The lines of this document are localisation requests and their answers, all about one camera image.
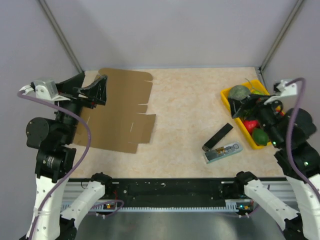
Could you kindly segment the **brown cardboard box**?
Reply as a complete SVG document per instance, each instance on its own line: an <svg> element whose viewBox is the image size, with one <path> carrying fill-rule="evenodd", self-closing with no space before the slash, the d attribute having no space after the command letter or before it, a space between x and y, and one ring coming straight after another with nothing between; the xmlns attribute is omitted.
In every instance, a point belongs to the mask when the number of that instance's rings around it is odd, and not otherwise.
<svg viewBox="0 0 320 240"><path fill-rule="evenodd" d="M147 114L153 76L145 71L101 68L107 76L106 104L83 108L81 118L91 131L92 148L135 154L151 140L155 114Z"/></svg>

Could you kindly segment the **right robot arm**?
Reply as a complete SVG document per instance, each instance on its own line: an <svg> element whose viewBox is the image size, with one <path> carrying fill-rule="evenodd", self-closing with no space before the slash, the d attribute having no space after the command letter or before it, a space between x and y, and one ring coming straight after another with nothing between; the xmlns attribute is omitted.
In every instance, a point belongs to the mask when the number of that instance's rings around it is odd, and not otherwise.
<svg viewBox="0 0 320 240"><path fill-rule="evenodd" d="M287 240L320 237L320 155L308 143L317 128L300 108L279 113L281 102L272 96L251 94L229 100L233 118L252 117L276 148L283 178L261 179L252 172L236 174L226 198L253 200L278 225Z"/></svg>

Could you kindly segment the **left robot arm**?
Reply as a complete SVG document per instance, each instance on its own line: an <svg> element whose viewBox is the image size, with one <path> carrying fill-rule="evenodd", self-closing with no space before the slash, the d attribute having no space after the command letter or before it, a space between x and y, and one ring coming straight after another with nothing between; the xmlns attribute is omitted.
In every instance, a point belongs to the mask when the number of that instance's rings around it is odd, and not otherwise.
<svg viewBox="0 0 320 240"><path fill-rule="evenodd" d="M26 240L73 240L84 217L100 198L113 192L112 178L94 174L73 203L61 210L63 194L71 173L79 166L76 149L71 148L83 108L93 109L107 101L107 76L98 76L83 86L85 74L79 73L63 82L39 78L23 86L18 96L55 109L55 119L36 117L26 126L26 144L36 149L36 197Z"/></svg>

